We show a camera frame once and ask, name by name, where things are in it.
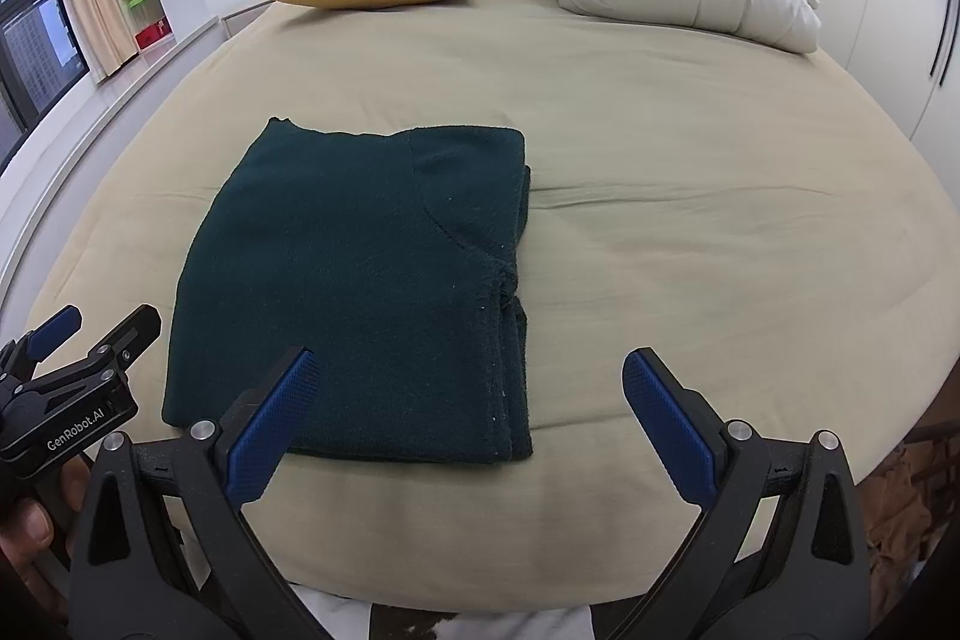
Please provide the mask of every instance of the dark green sweater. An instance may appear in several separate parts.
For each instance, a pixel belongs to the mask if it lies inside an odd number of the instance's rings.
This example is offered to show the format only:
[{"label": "dark green sweater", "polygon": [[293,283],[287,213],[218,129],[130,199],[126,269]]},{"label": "dark green sweater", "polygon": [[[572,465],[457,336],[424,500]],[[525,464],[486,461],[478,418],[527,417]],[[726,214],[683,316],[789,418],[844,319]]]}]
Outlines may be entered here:
[{"label": "dark green sweater", "polygon": [[527,458],[515,290],[529,184],[509,128],[354,136],[271,119],[190,247],[163,419],[219,418],[302,345],[323,384],[296,450]]}]

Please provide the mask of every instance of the window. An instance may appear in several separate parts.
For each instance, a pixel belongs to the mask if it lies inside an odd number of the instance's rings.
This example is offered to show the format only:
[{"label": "window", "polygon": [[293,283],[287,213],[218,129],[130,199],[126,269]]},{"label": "window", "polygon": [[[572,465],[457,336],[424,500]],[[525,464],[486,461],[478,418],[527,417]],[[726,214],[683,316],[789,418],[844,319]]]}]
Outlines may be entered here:
[{"label": "window", "polygon": [[0,160],[87,71],[62,0],[0,0]]}]

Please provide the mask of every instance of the black window frame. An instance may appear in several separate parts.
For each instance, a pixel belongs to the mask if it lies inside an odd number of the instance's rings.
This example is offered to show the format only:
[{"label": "black window frame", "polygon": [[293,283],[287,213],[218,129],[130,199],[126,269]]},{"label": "black window frame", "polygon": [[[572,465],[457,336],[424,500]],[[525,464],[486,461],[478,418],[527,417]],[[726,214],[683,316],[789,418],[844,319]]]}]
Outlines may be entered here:
[{"label": "black window frame", "polygon": [[[17,15],[23,13],[27,9],[31,8],[39,0],[6,0],[0,1],[0,26],[6,23],[7,20],[16,17]],[[83,52],[80,51],[80,46],[77,44],[77,37],[74,35],[73,26],[70,25],[70,20],[66,14],[66,6],[64,5],[64,0],[56,0],[61,9],[61,15],[64,19],[64,24],[66,26],[67,35],[70,37],[70,44],[73,44],[74,49],[77,51],[78,56],[80,57],[80,63],[83,64],[83,69],[72,79],[69,83],[58,93],[53,101],[50,102],[50,105],[45,107],[42,111],[38,111],[35,107],[32,98],[30,98],[29,92],[27,92],[26,85],[23,84],[23,81],[20,78],[20,72],[16,68],[16,64],[11,57],[10,50],[7,47],[7,42],[3,36],[0,36],[0,82],[3,83],[4,92],[8,97],[8,106],[13,112],[13,119],[20,126],[20,130],[23,132],[20,140],[16,145],[13,146],[13,149],[10,153],[7,154],[3,164],[0,165],[0,170],[3,170],[6,167],[8,161],[13,157],[13,154],[16,153],[16,150],[20,148],[23,140],[32,133],[32,131],[37,128],[37,125],[40,124],[40,121],[47,116],[47,114],[52,110],[74,87],[80,80],[82,80],[90,71],[88,63],[86,63],[85,57],[83,57]]]}]

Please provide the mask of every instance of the human hand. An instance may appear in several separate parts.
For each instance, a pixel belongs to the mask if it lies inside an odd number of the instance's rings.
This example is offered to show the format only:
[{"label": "human hand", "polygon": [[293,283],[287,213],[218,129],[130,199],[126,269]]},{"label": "human hand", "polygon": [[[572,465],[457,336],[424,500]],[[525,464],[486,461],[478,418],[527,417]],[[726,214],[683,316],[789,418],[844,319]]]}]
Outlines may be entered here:
[{"label": "human hand", "polygon": [[[77,456],[64,464],[59,476],[61,493],[67,506],[80,512],[83,495],[90,482],[90,471]],[[46,551],[54,539],[54,525],[43,506],[33,499],[21,500],[8,517],[0,520],[0,549],[47,610],[61,617],[66,616],[66,600],[34,566],[37,557]],[[73,540],[67,539],[67,552],[72,551]]]}]

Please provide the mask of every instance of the bed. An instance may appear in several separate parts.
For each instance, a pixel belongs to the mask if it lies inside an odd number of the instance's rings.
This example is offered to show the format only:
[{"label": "bed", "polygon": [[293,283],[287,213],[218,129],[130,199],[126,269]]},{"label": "bed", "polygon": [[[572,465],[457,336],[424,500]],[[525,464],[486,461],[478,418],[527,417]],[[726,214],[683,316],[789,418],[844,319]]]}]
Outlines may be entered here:
[{"label": "bed", "polygon": [[[131,372],[160,420],[176,280],[267,118],[325,131],[520,129],[535,453],[496,467],[287,456],[245,514],[291,581],[430,610],[543,610],[642,593],[696,510],[620,390],[651,345],[723,418],[840,435],[856,480],[960,353],[960,218],[826,54],[573,15],[557,0],[382,12],[275,4],[184,79],[117,160],[32,310],[66,303],[79,357],[134,305],[164,331]],[[763,506],[749,550],[757,550]]]}]

